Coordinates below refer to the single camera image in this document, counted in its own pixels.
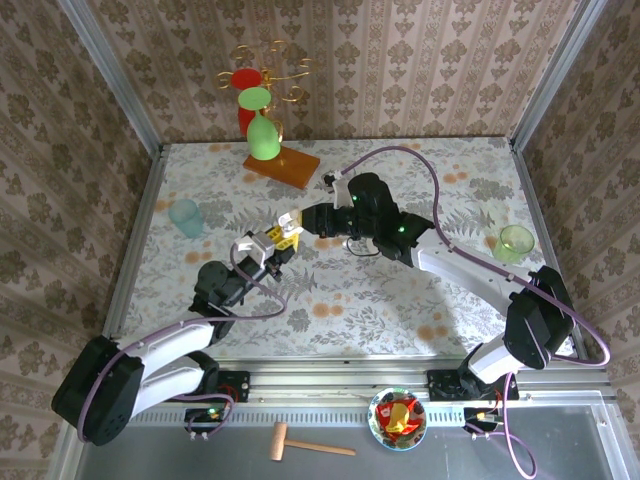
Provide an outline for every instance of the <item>red object in bowl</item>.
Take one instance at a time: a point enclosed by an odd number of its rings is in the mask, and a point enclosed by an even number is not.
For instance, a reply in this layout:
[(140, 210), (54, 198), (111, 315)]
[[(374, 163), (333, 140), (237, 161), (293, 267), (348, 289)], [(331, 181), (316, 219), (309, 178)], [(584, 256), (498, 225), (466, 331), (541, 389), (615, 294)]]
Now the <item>red object in bowl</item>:
[(391, 409), (393, 408), (394, 403), (402, 403), (407, 407), (410, 413), (413, 412), (413, 408), (416, 406), (418, 402), (417, 398), (403, 398), (401, 400), (396, 400), (395, 402), (380, 404), (376, 407), (376, 415), (378, 416), (378, 421), (380, 422), (380, 426), (384, 429), (386, 434), (389, 436), (392, 442), (395, 442), (400, 435), (407, 435), (413, 432), (416, 428), (418, 428), (422, 424), (421, 419), (409, 418), (407, 421), (407, 425), (404, 430), (400, 433), (392, 433), (387, 432), (387, 426), (389, 425), (389, 421), (391, 420)]
[(259, 87), (261, 83), (262, 74), (253, 68), (241, 68), (231, 75), (231, 85), (239, 90)]
[(251, 120), (256, 116), (256, 112), (253, 110), (247, 110), (242, 107), (238, 107), (238, 124), (240, 125), (240, 132), (246, 137), (247, 129)]

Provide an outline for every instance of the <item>toy hammer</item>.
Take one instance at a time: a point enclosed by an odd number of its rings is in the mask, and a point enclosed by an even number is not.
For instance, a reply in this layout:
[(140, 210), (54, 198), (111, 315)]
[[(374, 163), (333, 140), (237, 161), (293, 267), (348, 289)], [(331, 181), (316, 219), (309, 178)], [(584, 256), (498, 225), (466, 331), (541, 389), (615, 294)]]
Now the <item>toy hammer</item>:
[(307, 450), (316, 450), (318, 452), (339, 453), (340, 455), (355, 455), (356, 451), (352, 448), (331, 447), (329, 445), (318, 445), (317, 443), (298, 442), (296, 440), (287, 440), (287, 424), (276, 422), (273, 428), (273, 439), (271, 440), (271, 460), (279, 462), (282, 460), (284, 447), (306, 448)]

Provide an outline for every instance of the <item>table surface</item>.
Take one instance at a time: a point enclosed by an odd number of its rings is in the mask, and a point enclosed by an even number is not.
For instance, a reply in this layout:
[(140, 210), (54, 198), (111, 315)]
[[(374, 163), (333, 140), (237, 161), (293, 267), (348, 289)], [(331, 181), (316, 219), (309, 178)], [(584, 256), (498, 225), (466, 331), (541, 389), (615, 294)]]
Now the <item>table surface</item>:
[[(451, 238), (489, 253), (507, 225), (535, 232), (503, 138), (285, 145), (321, 160), (305, 190), (244, 169), (246, 143), (171, 146), (123, 333), (142, 334), (188, 318), (185, 311), (202, 264), (217, 259), (228, 265), (232, 242), (247, 230), (266, 230), (293, 208), (332, 201), (321, 176), (382, 146), (409, 146), (434, 165), (441, 185), (440, 219)], [(410, 155), (379, 154), (357, 169), (365, 171), (389, 184), (401, 210), (431, 218), (433, 182)], [(168, 207), (180, 198), (195, 200), (202, 211), (205, 226), (199, 238), (186, 238), (169, 220)], [(458, 285), (385, 258), (353, 256), (343, 241), (304, 232), (296, 257), (282, 269), (282, 282), (267, 280), (288, 299), (287, 312), (264, 322), (236, 322), (211, 353), (216, 358), (464, 355), (504, 330), (503, 317)], [(536, 242), (523, 265), (537, 270), (543, 263)], [(234, 312), (264, 314), (277, 308), (274, 300), (252, 292)]]

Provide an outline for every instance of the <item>metal bar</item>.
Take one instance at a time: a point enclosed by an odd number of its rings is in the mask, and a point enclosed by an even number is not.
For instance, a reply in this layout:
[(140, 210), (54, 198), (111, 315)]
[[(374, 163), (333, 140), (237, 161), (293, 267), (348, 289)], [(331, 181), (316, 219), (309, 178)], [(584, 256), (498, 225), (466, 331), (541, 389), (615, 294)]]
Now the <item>metal bar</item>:
[(151, 158), (160, 151), (160, 137), (147, 115), (142, 99), (129, 82), (120, 62), (116, 58), (109, 41), (86, 0), (60, 0), (60, 6), (69, 17), (73, 28), (87, 48), (89, 55), (100, 70), (109, 89), (127, 115), (138, 138)]
[(424, 385), (424, 373), (414, 374), (384, 374), (384, 373), (362, 373), (353, 372), (351, 374), (337, 374), (334, 372), (314, 372), (301, 374), (258, 374), (251, 377), (251, 385), (260, 387), (265, 385), (403, 385), (407, 388)]
[(136, 214), (136, 219), (131, 229), (127, 252), (122, 261), (120, 275), (118, 276), (113, 297), (111, 297), (109, 311), (107, 312), (107, 318), (102, 329), (106, 337), (120, 331), (127, 315), (138, 267), (140, 266), (142, 252), (144, 251), (144, 245), (147, 239), (147, 232), (149, 231), (151, 217), (153, 216), (153, 209), (164, 177), (168, 154), (169, 148), (166, 148), (159, 154), (159, 159), (151, 165), (151, 171), (149, 172), (147, 184), (144, 188), (142, 199), (140, 200), (138, 213)]
[(513, 133), (517, 150), (524, 150), (606, 5), (607, 0), (583, 0), (578, 5)]
[(76, 476), (84, 445), (78, 440), (75, 428), (62, 422), (56, 442), (56, 455), (51, 457), (45, 480), (73, 479)]
[[(415, 357), (403, 360), (384, 360), (360, 358), (357, 360), (341, 361), (332, 358), (327, 359), (305, 359), (300, 358), (269, 358), (262, 360), (228, 360), (225, 358), (216, 359), (221, 369), (225, 370), (247, 370), (252, 375), (281, 374), (281, 375), (304, 375), (311, 373), (345, 374), (345, 373), (397, 373), (413, 374), (424, 373), (434, 369), (455, 369), (460, 366), (464, 357)], [(531, 370), (524, 368), (518, 374), (545, 378), (553, 375), (557, 377), (557, 372), (563, 372), (566, 376), (562, 381), (570, 381), (571, 376), (578, 372), (588, 372), (585, 375), (593, 375), (594, 378), (606, 380), (606, 372), (602, 367), (591, 367), (573, 365), (558, 360), (551, 361), (544, 370)]]
[[(370, 392), (366, 398), (360, 399), (360, 401), (344, 402), (342, 405), (331, 404), (330, 402), (318, 403), (315, 405), (291, 405), (287, 403), (275, 405), (274, 403), (263, 402), (259, 404), (246, 403), (239, 404), (235, 408), (234, 416), (260, 416), (260, 415), (272, 415), (274, 412), (288, 412), (289, 415), (304, 414), (313, 412), (320, 413), (325, 412), (330, 415), (352, 412), (355, 415), (361, 415), (366, 407), (371, 402), (373, 396), (378, 393)], [(476, 407), (483, 408), (488, 405), (493, 405), (494, 402), (438, 402), (437, 404), (429, 404), (428, 398), (424, 395), (416, 394), (416, 396), (422, 400), (425, 404), (425, 408), (438, 408), (438, 407)], [(170, 426), (184, 424), (184, 414), (187, 409), (192, 408), (207, 408), (210, 404), (207, 403), (175, 403), (175, 404), (163, 404), (141, 413), (137, 417), (133, 418), (130, 425), (135, 427), (149, 427), (149, 426)], [(559, 406), (591, 406), (597, 411), (607, 408), (607, 404), (603, 401), (602, 396), (598, 391), (563, 391), (563, 392), (539, 392), (538, 395), (531, 396), (530, 399), (510, 402), (510, 408), (530, 408), (530, 407), (559, 407)]]
[(631, 441), (626, 428), (620, 429), (621, 415), (617, 405), (596, 404), (591, 406), (591, 411), (613, 478), (616, 480), (638, 478), (635, 454), (630, 448)]
[[(542, 215), (540, 204), (538, 203), (538, 197), (536, 196), (536, 191), (533, 187), (533, 182), (531, 181), (529, 170), (527, 169), (527, 165), (524, 161), (522, 149), (517, 145), (512, 145), (511, 149), (513, 153), (513, 161), (516, 164), (516, 170), (518, 171), (518, 176), (520, 177), (520, 184), (522, 185), (524, 196), (527, 199), (527, 205), (529, 205), (529, 211), (531, 212), (533, 225), (535, 226), (536, 233), (538, 234), (538, 238), (540, 239), (540, 247), (542, 248), (544, 260), (545, 262), (547, 262), (547, 265), (549, 265), (558, 273), (560, 273), (560, 275), (562, 275), (560, 264), (558, 263), (558, 258), (556, 257), (556, 253), (553, 250), (551, 235), (549, 235), (549, 230), (547, 230), (547, 225), (544, 221), (544, 216)], [(584, 346), (582, 331), (577, 325), (573, 328), (571, 337), (573, 338), (573, 347), (576, 350), (578, 358), (581, 358), (583, 360), (588, 359), (589, 355), (587, 354), (587, 349)]]
[(537, 370), (523, 370), (517, 375), (519, 384), (549, 384), (570, 385), (569, 390), (578, 383), (597, 383), (609, 385), (609, 378), (604, 370), (596, 372), (594, 370), (544, 370), (544, 375), (540, 375)]

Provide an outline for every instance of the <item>glass cup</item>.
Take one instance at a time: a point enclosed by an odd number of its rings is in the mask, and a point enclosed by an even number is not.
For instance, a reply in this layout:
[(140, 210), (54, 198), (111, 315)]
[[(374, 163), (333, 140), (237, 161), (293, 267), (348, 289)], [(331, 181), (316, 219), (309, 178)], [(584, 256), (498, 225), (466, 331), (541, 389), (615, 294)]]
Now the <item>glass cup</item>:
[(202, 233), (202, 214), (193, 200), (177, 200), (169, 208), (169, 218), (189, 238), (196, 238)]
[(520, 225), (509, 225), (500, 232), (493, 257), (505, 263), (520, 263), (533, 250), (535, 239), (533, 234)]

